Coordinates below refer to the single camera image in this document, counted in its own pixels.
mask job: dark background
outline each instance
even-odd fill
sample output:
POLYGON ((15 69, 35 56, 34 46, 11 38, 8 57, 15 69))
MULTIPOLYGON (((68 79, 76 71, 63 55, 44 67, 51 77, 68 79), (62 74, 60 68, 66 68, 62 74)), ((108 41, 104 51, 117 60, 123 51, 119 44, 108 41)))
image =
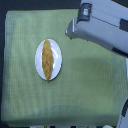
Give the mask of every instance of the dark background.
MULTIPOLYGON (((128 0, 113 0, 128 7, 128 0)), ((81 0, 0 0, 0 113, 5 45, 5 18, 9 10, 78 9, 81 0)), ((0 128, 7 127, 1 122, 0 128)))

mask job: gray robot arm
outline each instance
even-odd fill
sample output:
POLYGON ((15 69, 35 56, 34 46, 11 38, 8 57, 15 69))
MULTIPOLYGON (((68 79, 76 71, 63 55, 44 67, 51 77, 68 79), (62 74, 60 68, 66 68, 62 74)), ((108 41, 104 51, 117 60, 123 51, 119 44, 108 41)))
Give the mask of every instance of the gray robot arm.
POLYGON ((65 34, 128 57, 128 9, 111 0, 82 0, 65 34))

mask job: oval plate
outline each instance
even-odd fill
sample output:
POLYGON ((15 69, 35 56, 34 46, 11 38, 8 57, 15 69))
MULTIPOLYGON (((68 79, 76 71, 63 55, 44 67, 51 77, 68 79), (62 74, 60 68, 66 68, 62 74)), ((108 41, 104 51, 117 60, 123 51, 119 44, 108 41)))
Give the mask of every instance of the oval plate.
MULTIPOLYGON (((44 72, 43 72, 43 68, 42 68, 42 49, 43 49, 44 41, 45 40, 43 40, 40 43, 40 45, 38 46, 38 48, 36 50, 35 66, 36 66, 36 70, 37 70, 38 74, 44 80, 46 80, 44 72)), ((48 41, 50 42, 52 55, 53 55, 53 70, 52 70, 52 75, 50 78, 50 80, 52 80, 58 75, 58 73, 61 69, 62 55, 61 55, 61 50, 60 50, 58 44, 52 39, 48 39, 48 41)))

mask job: plate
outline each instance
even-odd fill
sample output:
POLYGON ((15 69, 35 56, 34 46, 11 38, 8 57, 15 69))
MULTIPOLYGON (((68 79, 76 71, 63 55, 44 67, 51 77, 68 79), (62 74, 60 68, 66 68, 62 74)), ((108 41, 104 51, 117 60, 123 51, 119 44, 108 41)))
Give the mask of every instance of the plate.
MULTIPOLYGON (((35 66, 36 66, 36 70, 37 70, 38 74, 44 80, 46 80, 44 72, 43 72, 43 68, 42 68, 42 48, 44 45, 44 41, 45 40, 43 40, 40 43, 40 45, 38 46, 38 48, 36 50, 35 66)), ((61 55, 61 50, 60 50, 58 44, 52 39, 48 39, 48 41, 50 42, 52 55, 53 55, 53 70, 52 70, 52 74, 51 74, 51 78, 50 78, 50 80, 52 80, 58 75, 58 73, 61 69, 62 55, 61 55)))

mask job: green towel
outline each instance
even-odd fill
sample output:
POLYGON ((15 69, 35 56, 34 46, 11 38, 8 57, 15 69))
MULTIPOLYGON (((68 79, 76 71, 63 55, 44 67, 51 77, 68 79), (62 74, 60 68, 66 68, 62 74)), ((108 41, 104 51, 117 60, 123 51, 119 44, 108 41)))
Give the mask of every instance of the green towel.
POLYGON ((5 22, 2 121, 10 126, 116 125, 128 96, 126 59, 65 29, 77 10, 9 11, 5 22), (35 53, 45 39, 62 52, 58 76, 44 81, 35 53))

